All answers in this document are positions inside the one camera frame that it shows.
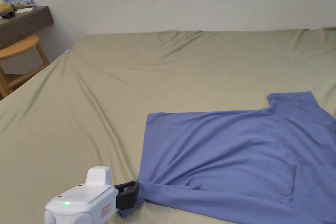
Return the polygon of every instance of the white wall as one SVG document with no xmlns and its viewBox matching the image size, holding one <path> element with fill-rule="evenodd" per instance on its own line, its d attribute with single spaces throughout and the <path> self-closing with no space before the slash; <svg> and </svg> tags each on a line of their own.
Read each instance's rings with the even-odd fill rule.
<svg viewBox="0 0 336 224">
<path fill-rule="evenodd" d="M 336 0 L 35 0 L 55 25 L 40 32 L 51 60 L 86 34 L 162 30 L 255 31 L 336 26 Z M 5 62 L 20 72 L 37 58 Z"/>
</svg>

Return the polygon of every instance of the red label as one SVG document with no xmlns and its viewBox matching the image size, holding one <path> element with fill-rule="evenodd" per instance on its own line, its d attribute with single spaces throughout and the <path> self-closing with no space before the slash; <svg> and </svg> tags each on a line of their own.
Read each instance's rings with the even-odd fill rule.
<svg viewBox="0 0 336 224">
<path fill-rule="evenodd" d="M 106 214 L 108 214 L 111 211 L 112 208 L 112 204 L 110 203 L 109 205 L 107 205 L 106 207 L 104 207 L 101 210 L 101 218 L 103 218 L 103 216 L 105 216 Z"/>
</svg>

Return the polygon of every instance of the wooden stool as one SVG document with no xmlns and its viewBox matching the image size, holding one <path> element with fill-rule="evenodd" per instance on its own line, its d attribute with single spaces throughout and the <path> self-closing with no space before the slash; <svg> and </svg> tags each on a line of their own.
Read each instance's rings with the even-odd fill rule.
<svg viewBox="0 0 336 224">
<path fill-rule="evenodd" d="M 49 65 L 49 61 L 47 56 L 45 55 L 45 52 L 43 51 L 43 48 L 40 44 L 40 38 L 37 37 L 36 35 L 29 36 L 28 38 L 21 40 L 9 47 L 6 47 L 2 50 L 0 50 L 0 60 L 3 59 L 8 59 L 11 57 L 14 57 L 16 55 L 25 53 L 29 51 L 31 48 L 36 46 L 41 59 L 43 61 L 43 65 L 26 73 L 18 78 L 8 82 L 6 79 L 6 75 L 3 72 L 2 68 L 0 67 L 0 93 L 2 94 L 3 97 L 8 96 L 10 93 L 14 91 L 14 87 L 16 87 L 19 84 L 23 84 L 26 81 L 28 81 L 30 78 L 32 78 L 34 75 L 36 75 L 38 72 L 43 70 Z"/>
</svg>

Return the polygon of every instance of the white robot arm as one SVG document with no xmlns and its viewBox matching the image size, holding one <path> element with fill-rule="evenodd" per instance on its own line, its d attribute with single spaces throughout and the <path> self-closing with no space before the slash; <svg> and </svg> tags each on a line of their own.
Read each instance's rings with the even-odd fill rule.
<svg viewBox="0 0 336 224">
<path fill-rule="evenodd" d="M 96 166 L 89 169 L 85 184 L 54 197 L 45 206 L 44 223 L 104 224 L 118 210 L 134 207 L 137 194 L 136 181 L 113 186 L 110 168 Z"/>
</svg>

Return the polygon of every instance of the wrinkle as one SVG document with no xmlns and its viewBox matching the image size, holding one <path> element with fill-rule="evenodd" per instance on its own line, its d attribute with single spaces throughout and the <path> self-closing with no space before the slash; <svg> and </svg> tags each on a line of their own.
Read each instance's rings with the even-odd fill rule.
<svg viewBox="0 0 336 224">
<path fill-rule="evenodd" d="M 84 91 L 86 98 L 90 99 L 90 101 L 91 101 L 90 103 L 93 105 L 94 109 L 96 110 L 97 114 L 99 115 L 99 119 L 101 121 L 101 124 L 103 125 L 107 135 L 109 136 L 110 142 L 112 143 L 112 145 L 114 146 L 114 148 L 116 150 L 115 154 L 117 155 L 117 159 L 122 160 L 122 162 L 119 162 L 118 165 L 122 168 L 122 171 L 129 171 L 130 172 L 130 174 L 124 174 L 124 176 L 125 177 L 136 178 L 136 173 L 135 173 L 134 168 L 132 167 L 131 162 L 128 158 L 127 152 L 124 149 L 124 146 L 123 146 L 120 135 L 117 134 L 117 131 L 116 131 L 115 127 L 112 125 L 112 123 L 109 121 L 106 112 L 104 111 L 101 104 L 97 100 L 93 91 L 90 89 L 89 85 L 82 78 L 79 71 L 76 71 L 76 76 L 78 77 L 80 85 L 85 86 L 86 90 L 88 91 L 88 94 L 87 94 L 84 90 L 84 87 L 82 86 L 82 90 Z"/>
<path fill-rule="evenodd" d="M 300 41 L 302 40 L 302 36 L 305 33 L 305 31 L 308 31 L 308 29 L 302 29 L 298 33 L 296 33 L 296 36 L 294 37 L 294 41 L 292 42 L 291 45 L 291 51 L 296 50 L 297 46 L 299 45 Z"/>
<path fill-rule="evenodd" d="M 42 89 L 44 88 L 45 84 L 47 83 L 47 80 L 50 78 L 50 76 L 54 72 L 54 70 L 58 67 L 59 63 L 60 63 L 60 60 L 58 60 L 57 62 L 55 62 L 55 66 L 47 73 L 47 75 L 45 76 L 44 80 L 41 82 L 40 86 L 38 87 L 38 89 L 34 93 L 34 96 L 30 100 L 30 102 L 28 104 L 28 107 L 23 112 L 23 115 L 22 115 L 21 119 L 25 118 L 25 116 L 27 115 L 27 113 L 34 106 L 35 102 L 37 101 L 37 99 L 39 98 L 39 96 L 40 96 L 40 94 L 42 92 Z"/>
<path fill-rule="evenodd" d="M 15 120 L 15 118 L 18 116 L 18 112 L 16 112 L 11 119 L 5 124 L 5 126 L 3 127 L 2 131 L 0 132 L 0 137 L 2 136 L 2 134 L 6 131 L 6 129 L 8 129 L 8 127 L 11 125 L 11 123 Z"/>
<path fill-rule="evenodd" d="M 75 112 L 73 107 L 71 107 L 71 114 L 73 116 L 73 122 L 81 129 L 81 132 L 84 133 L 84 135 L 89 139 L 89 141 L 91 142 L 97 157 L 99 159 L 99 165 L 102 166 L 103 165 L 103 160 L 101 158 L 101 153 L 99 151 L 98 145 L 96 144 L 94 138 L 89 134 L 89 132 L 85 129 L 85 127 L 81 124 L 81 122 L 78 120 L 78 118 L 75 116 Z"/>
<path fill-rule="evenodd" d="M 125 82 L 124 80 L 121 80 L 120 78 L 118 78 L 117 76 L 115 76 L 114 74 L 111 74 L 109 72 L 106 72 L 98 67 L 96 67 L 95 65 L 93 65 L 92 63 L 90 63 L 89 61 L 83 59 L 81 56 L 78 56 L 82 61 L 84 61 L 86 64 L 88 64 L 89 66 L 93 67 L 94 69 L 98 70 L 99 72 L 102 72 L 108 76 L 110 76 L 112 79 L 115 79 L 117 81 L 122 82 L 123 84 L 129 86 L 129 87 L 133 87 L 131 84 L 129 84 L 128 82 Z"/>
<path fill-rule="evenodd" d="M 186 47 L 187 45 L 191 44 L 192 42 L 194 42 L 195 40 L 197 40 L 198 38 L 200 38 L 202 35 L 204 35 L 204 33 L 200 33 L 198 34 L 196 37 L 184 42 L 182 45 L 180 45 L 179 47 L 175 48 L 174 50 L 170 51 L 169 53 L 166 53 L 163 56 L 158 57 L 157 59 L 164 59 L 167 58 L 169 56 L 171 56 L 172 54 L 181 51 L 184 47 Z"/>
</svg>

